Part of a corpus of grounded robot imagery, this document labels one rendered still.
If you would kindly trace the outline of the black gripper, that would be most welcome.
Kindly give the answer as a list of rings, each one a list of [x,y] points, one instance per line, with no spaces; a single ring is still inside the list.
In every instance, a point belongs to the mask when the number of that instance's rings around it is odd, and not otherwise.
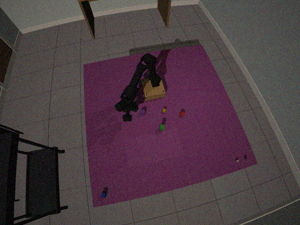
[[[124,113],[126,112],[126,114],[124,114],[124,115],[122,116],[124,122],[131,121],[131,120],[132,120],[132,116],[129,114],[129,109],[130,109],[130,108],[132,108],[132,105],[131,105],[131,106],[127,106],[127,107],[123,110]]]

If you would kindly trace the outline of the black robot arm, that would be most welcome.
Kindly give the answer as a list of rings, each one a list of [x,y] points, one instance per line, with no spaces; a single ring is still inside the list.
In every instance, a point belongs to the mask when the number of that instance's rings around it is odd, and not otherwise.
[[[143,65],[142,61],[144,61],[146,65]],[[115,105],[115,108],[118,112],[121,112],[127,106],[131,106],[131,105],[132,108],[130,108],[129,111],[136,112],[138,110],[138,105],[136,104],[136,101],[134,101],[133,103],[132,101],[135,98],[135,94],[137,92],[136,87],[142,77],[143,72],[146,69],[149,69],[150,75],[148,79],[151,81],[152,87],[160,86],[159,83],[161,82],[162,78],[160,78],[159,75],[157,75],[156,73],[156,68],[155,68],[156,62],[157,62],[157,58],[149,53],[146,53],[141,57],[140,62],[136,66],[136,70],[134,72],[130,84],[127,87],[125,87],[120,97],[121,101]]]

